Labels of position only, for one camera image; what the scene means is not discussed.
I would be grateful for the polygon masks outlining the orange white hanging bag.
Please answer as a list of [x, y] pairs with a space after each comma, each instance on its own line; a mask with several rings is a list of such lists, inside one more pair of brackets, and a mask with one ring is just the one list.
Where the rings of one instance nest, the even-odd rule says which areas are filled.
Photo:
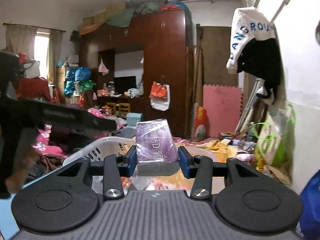
[[150, 105], [158, 111], [167, 111], [170, 107], [170, 86], [153, 82], [150, 91]]

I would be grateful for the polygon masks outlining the dark red wooden wardrobe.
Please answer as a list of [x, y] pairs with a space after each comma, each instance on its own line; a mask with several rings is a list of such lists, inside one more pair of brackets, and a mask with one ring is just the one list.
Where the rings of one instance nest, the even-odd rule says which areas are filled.
[[[127, 28], [102, 24], [80, 37], [79, 63], [94, 68], [97, 73], [100, 60], [104, 61], [109, 76], [94, 75], [97, 89], [101, 89], [103, 83], [114, 77], [116, 54], [143, 51], [144, 95], [127, 100], [131, 111], [141, 113], [144, 120], [167, 119], [172, 135], [184, 137], [188, 130], [193, 78], [191, 28], [191, 19], [183, 9], [137, 15]], [[170, 87], [170, 106], [166, 111], [151, 107], [149, 95], [153, 82]]]

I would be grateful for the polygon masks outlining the white hanging cap bag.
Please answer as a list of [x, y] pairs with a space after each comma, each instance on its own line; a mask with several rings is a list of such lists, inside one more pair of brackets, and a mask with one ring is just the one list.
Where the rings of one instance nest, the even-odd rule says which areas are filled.
[[226, 69], [229, 74], [246, 72], [262, 79], [259, 96], [275, 102], [281, 81], [280, 51], [274, 27], [255, 7], [234, 11]]

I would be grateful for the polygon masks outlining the blue printed shopping bag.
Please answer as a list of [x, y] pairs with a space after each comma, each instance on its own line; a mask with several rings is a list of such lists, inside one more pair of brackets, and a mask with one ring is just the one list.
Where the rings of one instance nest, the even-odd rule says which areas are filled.
[[303, 202], [303, 213], [296, 232], [304, 239], [319, 239], [320, 231], [320, 193], [319, 171], [308, 181], [300, 194]]

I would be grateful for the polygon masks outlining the green white tote bag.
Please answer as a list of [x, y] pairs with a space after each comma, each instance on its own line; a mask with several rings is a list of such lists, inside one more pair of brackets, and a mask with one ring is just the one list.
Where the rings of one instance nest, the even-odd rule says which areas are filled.
[[267, 165], [281, 167], [293, 158], [295, 148], [296, 112], [292, 104], [286, 109], [267, 112], [264, 122], [253, 124], [252, 132], [257, 138], [255, 153]]

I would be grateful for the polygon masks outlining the white window curtain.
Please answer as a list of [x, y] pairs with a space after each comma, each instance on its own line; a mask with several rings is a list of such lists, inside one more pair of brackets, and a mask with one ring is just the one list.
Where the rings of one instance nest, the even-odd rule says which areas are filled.
[[[6, 48], [14, 53], [23, 53], [31, 59], [39, 60], [35, 57], [36, 36], [39, 32], [39, 27], [21, 24], [5, 23], [5, 41]], [[44, 66], [46, 72], [43, 77], [46, 77], [49, 83], [54, 83], [56, 79], [56, 67], [60, 59], [62, 40], [64, 31], [58, 29], [47, 29], [49, 31], [48, 44], [44, 46], [46, 59]]]

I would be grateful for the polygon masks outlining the pink foam floor mat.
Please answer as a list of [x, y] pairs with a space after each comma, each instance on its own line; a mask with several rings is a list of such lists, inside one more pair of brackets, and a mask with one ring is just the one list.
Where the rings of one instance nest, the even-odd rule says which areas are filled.
[[218, 137], [221, 132], [234, 132], [241, 115], [241, 88], [204, 85], [203, 107], [209, 137]]

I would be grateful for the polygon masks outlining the yellow blanket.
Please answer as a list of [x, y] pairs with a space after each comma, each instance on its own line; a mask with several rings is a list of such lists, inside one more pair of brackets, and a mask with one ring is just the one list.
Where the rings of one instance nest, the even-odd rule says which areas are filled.
[[200, 148], [204, 148], [217, 156], [218, 162], [225, 163], [228, 158], [236, 157], [238, 148], [236, 146], [230, 146], [219, 140], [211, 140], [200, 145]]

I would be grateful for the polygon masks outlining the purple box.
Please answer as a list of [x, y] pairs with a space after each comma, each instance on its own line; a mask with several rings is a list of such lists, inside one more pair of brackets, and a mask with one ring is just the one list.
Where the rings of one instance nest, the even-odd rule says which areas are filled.
[[165, 119], [137, 123], [136, 150], [139, 176], [166, 177], [180, 169], [180, 158]]

